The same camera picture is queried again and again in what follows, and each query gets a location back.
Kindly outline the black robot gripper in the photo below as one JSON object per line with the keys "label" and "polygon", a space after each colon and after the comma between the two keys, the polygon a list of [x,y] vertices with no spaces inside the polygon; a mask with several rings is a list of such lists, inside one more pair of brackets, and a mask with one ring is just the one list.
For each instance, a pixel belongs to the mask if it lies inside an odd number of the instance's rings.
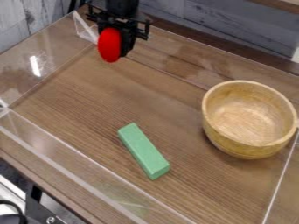
{"label": "black robot gripper", "polygon": [[153,19],[139,10],[138,3],[90,3],[87,19],[97,23],[98,33],[109,27],[121,31],[121,56],[133,51],[137,39],[149,40]]}

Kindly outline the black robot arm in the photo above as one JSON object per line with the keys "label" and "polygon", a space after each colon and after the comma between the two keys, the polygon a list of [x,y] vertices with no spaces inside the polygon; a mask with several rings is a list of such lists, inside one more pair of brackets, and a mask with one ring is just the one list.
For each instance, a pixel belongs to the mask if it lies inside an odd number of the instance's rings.
{"label": "black robot arm", "polygon": [[139,10],[139,0],[89,0],[87,19],[98,24],[98,52],[106,62],[126,57],[137,39],[149,40],[153,19]]}

